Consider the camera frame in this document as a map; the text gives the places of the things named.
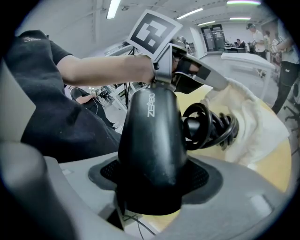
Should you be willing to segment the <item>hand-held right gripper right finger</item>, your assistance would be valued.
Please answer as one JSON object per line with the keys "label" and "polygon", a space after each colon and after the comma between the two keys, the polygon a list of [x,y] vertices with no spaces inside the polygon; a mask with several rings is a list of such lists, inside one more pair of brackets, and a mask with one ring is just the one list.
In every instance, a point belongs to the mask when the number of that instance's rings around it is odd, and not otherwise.
{"label": "hand-held right gripper right finger", "polygon": [[288,197],[246,166],[190,155],[207,184],[183,196],[178,216],[158,240],[253,240],[282,213]]}

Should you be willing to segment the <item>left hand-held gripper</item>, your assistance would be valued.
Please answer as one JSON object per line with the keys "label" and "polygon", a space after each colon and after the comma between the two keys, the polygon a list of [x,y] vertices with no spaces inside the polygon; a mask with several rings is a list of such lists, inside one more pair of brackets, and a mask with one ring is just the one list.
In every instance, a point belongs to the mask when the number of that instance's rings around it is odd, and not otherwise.
{"label": "left hand-held gripper", "polygon": [[224,90],[227,79],[203,58],[188,54],[184,44],[174,36],[182,24],[170,17],[145,10],[131,30],[126,42],[152,61],[152,88],[167,88],[190,94],[203,85]]}

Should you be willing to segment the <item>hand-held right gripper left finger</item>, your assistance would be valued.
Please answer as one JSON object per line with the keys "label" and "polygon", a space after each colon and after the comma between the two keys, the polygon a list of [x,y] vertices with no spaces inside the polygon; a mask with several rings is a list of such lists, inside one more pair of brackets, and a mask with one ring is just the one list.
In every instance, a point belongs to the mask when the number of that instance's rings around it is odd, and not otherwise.
{"label": "hand-held right gripper left finger", "polygon": [[88,179],[88,167],[102,158],[58,164],[35,148],[0,145],[0,223],[4,240],[124,240],[107,222],[114,193]]}

